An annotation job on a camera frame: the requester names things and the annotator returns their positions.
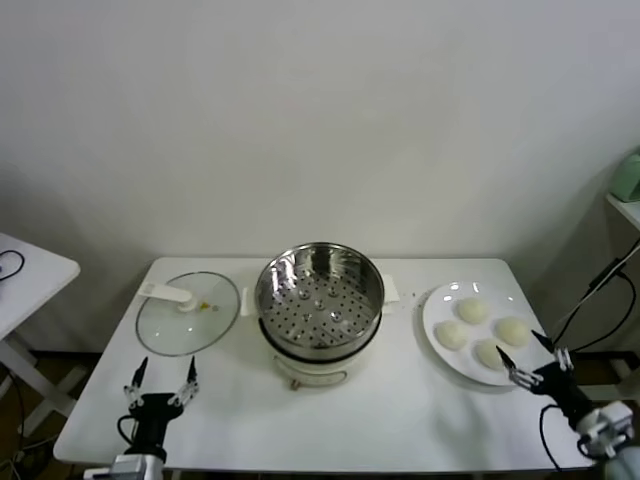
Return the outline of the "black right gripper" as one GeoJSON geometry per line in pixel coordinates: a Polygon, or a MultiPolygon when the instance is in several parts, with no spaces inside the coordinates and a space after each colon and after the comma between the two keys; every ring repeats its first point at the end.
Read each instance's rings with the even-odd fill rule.
{"type": "Polygon", "coordinates": [[[558,363],[547,364],[534,372],[525,371],[520,369],[500,346],[496,346],[508,378],[515,385],[535,395],[549,396],[553,399],[569,426],[576,431],[580,421],[594,410],[594,405],[575,381],[571,372],[573,362],[569,350],[557,347],[550,338],[535,330],[532,330],[531,334],[558,363]]]}

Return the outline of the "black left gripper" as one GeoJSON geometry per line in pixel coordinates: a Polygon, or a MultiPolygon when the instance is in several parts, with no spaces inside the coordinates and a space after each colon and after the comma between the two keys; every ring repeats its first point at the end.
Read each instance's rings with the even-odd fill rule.
{"type": "Polygon", "coordinates": [[[168,425],[181,415],[181,407],[186,407],[199,392],[196,359],[191,358],[186,382],[172,395],[171,393],[141,394],[141,386],[148,365],[145,357],[134,371],[131,382],[123,390],[135,420],[135,430],[130,445],[132,454],[165,454],[164,440],[168,425]]]}

